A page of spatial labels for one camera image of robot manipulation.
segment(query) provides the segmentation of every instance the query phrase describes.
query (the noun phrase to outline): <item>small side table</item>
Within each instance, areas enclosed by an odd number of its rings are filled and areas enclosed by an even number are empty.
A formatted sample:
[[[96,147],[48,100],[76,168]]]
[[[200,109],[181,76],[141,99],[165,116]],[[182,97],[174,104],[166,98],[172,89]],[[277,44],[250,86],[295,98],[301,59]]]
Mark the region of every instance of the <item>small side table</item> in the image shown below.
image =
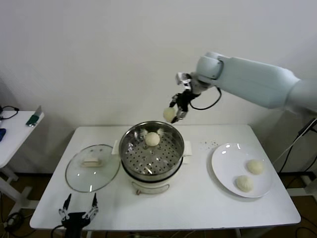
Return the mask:
[[[4,111],[1,116],[6,118],[14,113],[14,111]],[[39,201],[27,199],[32,187],[27,186],[24,188],[22,193],[20,193],[10,185],[12,180],[17,181],[19,178],[10,168],[6,167],[7,163],[9,163],[16,151],[36,128],[36,126],[27,127],[25,125],[33,114],[34,112],[19,111],[16,116],[8,120],[3,120],[0,124],[0,128],[6,129],[6,134],[0,142],[0,171],[8,177],[7,181],[0,178],[0,190],[15,201],[15,205],[10,211],[10,214],[18,212],[22,208],[35,209],[39,203]],[[43,117],[44,114],[42,113],[38,123],[40,123]]]

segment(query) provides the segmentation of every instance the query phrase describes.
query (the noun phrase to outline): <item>cable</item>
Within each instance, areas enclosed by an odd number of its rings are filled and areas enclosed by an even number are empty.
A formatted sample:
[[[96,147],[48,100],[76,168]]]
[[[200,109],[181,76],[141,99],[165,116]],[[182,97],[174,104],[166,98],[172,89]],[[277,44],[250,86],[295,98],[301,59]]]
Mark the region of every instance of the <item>cable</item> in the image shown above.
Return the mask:
[[[15,110],[15,114],[14,114],[14,115],[12,115],[12,116],[10,116],[10,117],[8,117],[8,118],[0,117],[0,120],[7,120],[7,119],[10,119],[10,118],[12,118],[12,117],[16,116],[16,115],[18,114],[18,112],[20,111],[20,109],[19,109],[19,108],[16,108],[16,107],[13,107],[13,106],[5,106],[5,107],[3,107],[3,108],[2,108],[2,110],[3,110],[3,109],[5,109],[5,108],[13,108],[13,109]]]
[[[0,197],[0,200],[1,200],[1,203],[0,203],[0,205],[1,205],[1,221],[2,221],[2,223],[4,223],[4,219],[3,219],[3,200],[2,200],[2,192],[0,191],[0,195],[1,195],[1,197]]]
[[[307,227],[298,227],[298,228],[296,229],[296,231],[295,231],[295,237],[296,237],[296,238],[298,238],[298,231],[299,231],[300,229],[308,230],[308,231],[310,231],[311,233],[313,233],[313,234],[317,237],[317,234],[316,234],[313,230],[311,230],[311,229],[309,229],[309,228],[307,228]]]
[[[178,233],[180,233],[180,231],[177,231],[176,233],[174,233],[170,238],[173,238],[173,237],[176,236]]]
[[[307,126],[307,128],[297,137],[296,140],[294,140],[294,142],[289,147],[287,147],[286,150],[283,151],[283,153],[279,157],[277,157],[277,159],[273,162],[273,164],[275,164],[285,154],[285,152],[288,151],[299,140],[299,138],[301,138],[302,135],[305,134],[306,131],[310,129],[311,125],[313,125],[315,121],[317,121],[317,118],[314,119],[313,122],[311,122],[309,126]]]
[[[25,238],[30,236],[31,234],[33,234],[34,232],[36,232],[36,230],[31,231],[30,233],[23,235],[23,236],[18,236],[16,234],[14,234],[13,232],[18,230],[21,225],[23,224],[23,221],[25,218],[31,217],[32,215],[28,215],[26,217],[23,216],[23,214],[21,212],[15,212],[10,214],[7,219],[4,221],[3,219],[3,194],[0,191],[0,205],[1,205],[1,221],[3,221],[3,227],[4,230],[6,232],[8,232],[8,234],[16,237],[16,238]]]
[[[315,164],[316,161],[317,161],[317,155],[316,155],[314,161],[313,161],[313,162],[307,167],[307,169],[305,169],[303,172],[307,172],[307,171]],[[301,176],[301,175],[298,175],[298,176],[296,176],[295,178],[293,178],[293,179],[288,183],[288,185],[287,185],[285,188],[288,189],[288,187],[289,187],[296,179],[298,179],[300,176]]]
[[[192,233],[194,233],[195,231],[189,232],[186,236],[184,236],[184,238],[187,238],[189,235],[191,235]]]
[[[24,219],[25,219],[25,217],[23,216],[23,214],[21,212],[15,212],[15,213],[10,214],[5,221],[4,230],[16,238],[25,238],[25,237],[30,236],[31,234],[36,232],[36,230],[33,230],[30,233],[28,233],[26,235],[22,235],[22,236],[18,236],[18,235],[13,233],[14,231],[18,230],[22,226]]]
[[[292,145],[292,147],[289,149],[288,153],[287,153],[287,156],[286,156],[286,159],[284,161],[284,164],[282,165],[281,169],[279,170],[279,173],[282,172],[284,166],[286,165],[286,162],[288,161],[288,157],[293,149],[294,145]]]
[[[10,233],[10,232],[8,232],[8,234],[13,235],[13,236],[16,237],[16,238],[25,238],[25,237],[30,236],[30,235],[33,234],[34,232],[36,232],[36,230],[33,230],[33,231],[31,231],[29,234],[26,234],[26,235],[24,235],[24,236],[17,236],[17,235],[15,235],[15,234],[13,234],[13,233]]]
[[[51,238],[53,238],[54,231],[55,231],[57,228],[60,228],[60,227],[63,227],[63,225],[58,225],[58,226],[56,226],[56,227],[53,228],[53,230],[51,231]]]
[[[317,228],[317,225],[315,223],[313,223],[311,220],[309,220],[308,218],[304,217],[301,215],[302,218],[304,218],[306,221],[308,221],[310,224],[312,224],[314,227]]]
[[[213,104],[211,104],[209,107],[206,107],[206,108],[195,108],[195,107],[192,105],[192,102],[189,102],[189,105],[190,105],[193,109],[199,110],[199,111],[207,110],[207,109],[213,107],[214,105],[216,105],[217,102],[219,102],[219,100],[220,100],[220,98],[221,98],[221,96],[222,96],[221,89],[218,88],[218,87],[216,87],[216,88],[217,88],[217,90],[218,90],[218,92],[219,92],[219,97],[218,97],[218,99],[217,99]]]

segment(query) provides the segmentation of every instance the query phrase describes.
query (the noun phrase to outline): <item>floor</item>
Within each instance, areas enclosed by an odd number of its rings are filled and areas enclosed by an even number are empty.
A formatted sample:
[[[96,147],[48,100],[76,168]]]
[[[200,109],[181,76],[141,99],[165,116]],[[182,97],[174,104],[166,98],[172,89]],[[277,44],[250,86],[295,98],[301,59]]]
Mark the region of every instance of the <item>floor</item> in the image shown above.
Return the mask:
[[[289,181],[293,179],[292,176],[282,177],[282,181],[284,184],[288,184]],[[31,194],[29,195],[29,199],[39,200],[50,181],[49,177],[31,177],[31,176],[23,176],[20,177],[18,182],[11,182],[11,185],[17,189],[18,191],[22,191],[23,188],[27,185],[32,186],[35,188]],[[300,178],[295,180],[290,187],[303,187],[303,183],[301,182]],[[310,219],[312,222],[317,224],[317,204],[312,197],[294,197],[292,198],[297,209],[304,217]],[[3,218],[6,219],[9,211],[13,207],[14,203],[11,201],[7,196],[3,196]],[[32,210],[23,210],[22,211],[25,216],[30,215],[33,213]],[[17,230],[14,234],[16,236],[23,236],[28,234],[32,231],[29,227],[29,218],[26,218],[22,227]],[[294,226],[283,226],[283,227],[276,227],[271,231],[267,232],[263,238],[294,238],[295,237],[295,230],[298,227],[307,227],[312,229],[315,233],[317,233],[317,228],[302,219],[301,223]],[[4,229],[3,226],[0,227],[0,238],[2,237]],[[189,232],[179,232],[173,238],[184,238]],[[109,232],[107,233],[107,238],[125,238],[125,237],[132,237],[133,233],[127,232]],[[170,238],[175,232],[140,232],[140,235],[143,236],[156,236],[162,238]],[[49,238],[51,235],[50,231],[36,231],[30,236],[29,238]],[[61,235],[54,234],[55,238],[60,238]],[[92,234],[92,238],[105,238],[105,232],[95,232]],[[234,230],[219,230],[219,231],[196,231],[188,236],[188,238],[235,238],[235,231]],[[312,238],[314,234],[310,233],[307,230],[300,230],[298,238]]]

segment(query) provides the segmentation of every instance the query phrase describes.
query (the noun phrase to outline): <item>stainless steel steamer basket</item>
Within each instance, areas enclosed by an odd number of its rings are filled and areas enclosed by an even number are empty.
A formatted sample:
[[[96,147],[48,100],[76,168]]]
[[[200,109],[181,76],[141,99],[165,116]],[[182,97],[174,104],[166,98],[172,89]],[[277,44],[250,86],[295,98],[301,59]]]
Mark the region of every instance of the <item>stainless steel steamer basket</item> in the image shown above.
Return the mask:
[[[147,146],[145,136],[156,132],[157,146]],[[160,121],[147,121],[130,128],[122,137],[119,154],[125,171],[142,182],[160,182],[177,172],[182,164],[184,140],[173,126]]]

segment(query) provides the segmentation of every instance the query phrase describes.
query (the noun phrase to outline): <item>black cable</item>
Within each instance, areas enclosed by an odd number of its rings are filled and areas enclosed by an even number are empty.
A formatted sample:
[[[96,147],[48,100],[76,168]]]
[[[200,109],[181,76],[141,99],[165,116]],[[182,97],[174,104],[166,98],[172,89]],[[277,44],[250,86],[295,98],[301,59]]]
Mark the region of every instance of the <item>black cable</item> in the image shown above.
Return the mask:
[[[286,165],[286,163],[287,163],[287,161],[288,161],[288,157],[289,157],[289,155],[290,155],[290,153],[291,153],[293,147],[294,147],[294,145],[292,145],[292,147],[288,150],[286,159],[285,159],[285,161],[284,161],[283,166],[282,166],[281,169],[279,170],[279,173],[282,172],[283,168],[285,167],[285,165]]]
[[[300,229],[308,230],[308,231],[310,231],[311,233],[313,233],[313,234],[317,237],[317,234],[316,234],[313,230],[311,230],[311,229],[309,229],[309,228],[307,228],[307,227],[298,227],[298,228],[296,229],[296,231],[295,231],[295,237],[296,237],[296,238],[298,238],[298,231],[299,231]]]
[[[315,223],[313,223],[311,220],[309,220],[308,218],[304,217],[301,215],[302,218],[304,218],[306,221],[308,221],[310,224],[312,224],[314,227],[317,228],[317,225]]]
[[[311,163],[311,165],[309,165],[308,168],[305,169],[303,172],[307,172],[307,171],[315,164],[316,161],[317,161],[317,155],[316,155],[314,161]],[[300,176],[301,176],[301,175],[298,175],[298,176],[296,176],[295,178],[293,178],[293,179],[288,183],[288,185],[287,185],[285,188],[288,189],[288,187],[289,187],[296,179],[298,179]]]
[[[314,161],[311,163],[311,165],[309,165],[308,168],[304,170],[304,172],[307,172],[307,170],[309,170],[309,169],[314,165],[314,163],[316,162],[316,160],[317,160],[317,155],[316,155]]]
[[[10,119],[10,118],[12,118],[12,117],[16,116],[16,115],[18,114],[18,112],[20,111],[20,109],[19,109],[19,108],[16,108],[16,107],[13,107],[13,106],[5,106],[5,107],[3,107],[3,108],[2,108],[2,110],[3,110],[3,109],[5,109],[5,108],[13,108],[13,109],[15,110],[15,114],[14,114],[14,115],[12,115],[12,116],[10,116],[10,117],[8,117],[8,118],[0,117],[0,120],[7,120],[7,119]]]
[[[15,234],[13,234],[13,233],[10,233],[10,235],[12,235],[12,236],[14,236],[14,237],[16,237],[16,238],[25,238],[25,237],[28,237],[28,236],[30,236],[31,234],[33,234],[34,232],[36,232],[36,230],[33,230],[33,231],[31,231],[29,234],[26,234],[26,235],[23,235],[23,236],[17,236],[17,235],[15,235]]]
[[[22,226],[24,219],[25,218],[21,212],[15,212],[15,213],[10,214],[5,221],[6,225],[4,227],[4,230],[16,238],[25,238],[25,237],[30,236],[31,234],[36,232],[36,230],[33,230],[30,233],[28,233],[26,235],[22,235],[22,236],[18,236],[18,235],[13,233],[14,231],[18,230]]]
[[[56,227],[53,228],[53,230],[51,231],[51,238],[53,238],[54,231],[55,231],[57,228],[60,228],[60,227],[63,227],[63,225],[58,225],[58,226],[56,226]]]
[[[221,98],[221,96],[222,96],[221,89],[218,88],[218,87],[216,87],[216,88],[217,88],[217,90],[218,90],[218,92],[219,92],[219,97],[218,97],[218,99],[217,99],[213,104],[211,104],[209,107],[206,107],[206,108],[195,108],[195,107],[192,105],[192,102],[189,102],[189,105],[190,105],[193,109],[199,110],[199,111],[207,110],[207,109],[213,107],[214,105],[217,104],[217,102],[219,102],[219,100],[220,100],[220,98]]]
[[[8,216],[8,218],[6,220],[4,220],[3,219],[3,198],[2,198],[2,196],[3,196],[3,194],[0,191],[1,221],[3,223],[6,223],[6,226],[4,226],[4,230],[16,238],[25,238],[25,237],[30,236],[34,232],[36,232],[36,230],[33,230],[30,233],[23,235],[23,236],[18,236],[16,234],[12,233],[13,231],[16,231],[17,229],[19,229],[21,227],[21,225],[23,224],[23,221],[24,221],[24,216],[21,212],[15,212],[15,213],[10,214]]]
[[[3,200],[2,200],[2,192],[0,191],[0,199],[1,199],[1,222],[4,223],[4,219],[3,219]]]

